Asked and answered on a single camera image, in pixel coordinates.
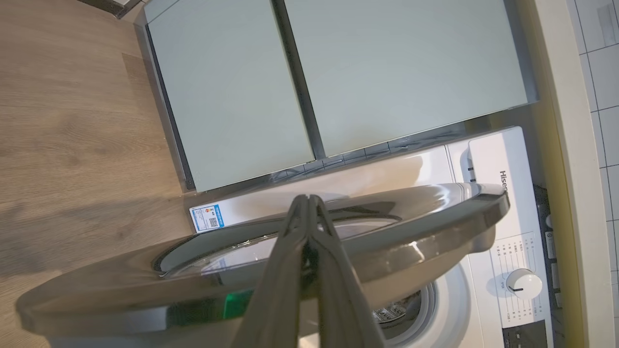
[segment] front-loading washing machine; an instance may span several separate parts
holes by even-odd
[[[328,201],[335,214],[389,345],[553,346],[520,128],[191,208],[193,238],[102,261],[31,290],[17,302],[22,326],[53,347],[205,340],[225,347],[275,244],[281,214],[308,193]],[[318,346],[311,301],[301,303],[300,347]]]
[[[283,212],[295,195],[325,200],[440,183],[501,185],[511,209],[489,251],[411,297],[374,311],[394,347],[553,347],[545,259],[522,129],[513,127],[212,202],[190,210],[198,233]],[[216,221],[209,225],[210,219]],[[249,258],[268,255],[270,246]],[[317,347],[318,337],[301,339]]]

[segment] laminate flooring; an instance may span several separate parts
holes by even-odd
[[[193,232],[131,23],[0,1],[0,347],[46,347],[14,303],[77,267]]]

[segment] cabinet door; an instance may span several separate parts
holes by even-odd
[[[528,102],[503,0],[285,0],[328,156]]]
[[[269,0],[180,0],[149,30],[198,191],[314,159]]]

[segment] tile grout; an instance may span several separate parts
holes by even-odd
[[[616,167],[616,166],[618,166],[618,165],[619,165],[619,163],[618,163],[618,164],[605,165],[604,167],[600,167],[600,169],[610,168],[610,167]]]
[[[587,65],[589,66],[589,75],[591,76],[591,85],[593,86],[593,96],[595,98],[595,108],[597,109],[597,117],[598,120],[600,121],[600,135],[602,136],[602,149],[604,150],[604,163],[608,164],[607,159],[606,159],[606,146],[604,145],[604,132],[603,132],[603,128],[602,127],[602,118],[600,117],[600,105],[597,103],[597,94],[595,92],[595,82],[593,81],[593,72],[591,71],[591,61],[589,59],[589,50],[587,50],[587,41],[584,39],[584,30],[582,29],[582,22],[581,22],[581,18],[580,18],[580,12],[578,11],[578,4],[576,4],[576,0],[572,0],[574,1],[574,8],[576,8],[576,15],[578,16],[578,24],[580,26],[581,29],[581,34],[582,34],[582,44],[584,45],[584,50],[587,57]],[[617,257],[617,236],[615,235],[615,216],[613,214],[613,201],[612,201],[612,195],[610,194],[610,176],[608,175],[608,166],[606,166],[605,168],[606,170],[606,180],[608,183],[608,198],[609,198],[609,204],[610,204],[610,216],[613,219],[613,223],[612,223],[612,228],[613,228],[613,238],[615,239],[615,267],[617,269],[619,269],[619,258]]]
[[[590,111],[590,112],[591,113],[600,112],[600,111],[604,111],[604,110],[608,110],[608,109],[612,109],[612,108],[616,108],[616,107],[619,107],[619,105],[615,105],[614,107],[607,107],[607,108],[603,108],[603,109],[593,110],[593,111]]]
[[[596,49],[594,49],[594,50],[587,51],[587,45],[585,44],[585,49],[584,49],[584,50],[585,50],[585,52],[584,52],[584,53],[578,53],[578,55],[579,55],[579,56],[582,56],[582,55],[584,55],[584,54],[589,54],[589,53],[592,53],[592,52],[595,52],[595,51],[603,50],[604,48],[608,48],[608,47],[612,47],[612,46],[617,46],[617,45],[619,45],[619,43],[614,43],[614,44],[612,44],[612,45],[604,46],[604,47],[602,47],[602,48],[596,48]]]

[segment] sticker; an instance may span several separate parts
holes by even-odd
[[[546,232],[546,251],[548,252],[549,259],[556,259],[555,253],[555,237],[552,232]]]
[[[617,17],[615,15],[615,6],[607,4],[606,6],[597,8],[597,18],[600,20],[600,28],[602,29],[602,37],[604,38],[604,46],[610,46],[617,43],[619,31],[617,31]]]
[[[219,204],[209,207],[191,209],[191,215],[196,224],[198,232],[215,230],[225,226],[223,224],[222,213],[219,210]]]

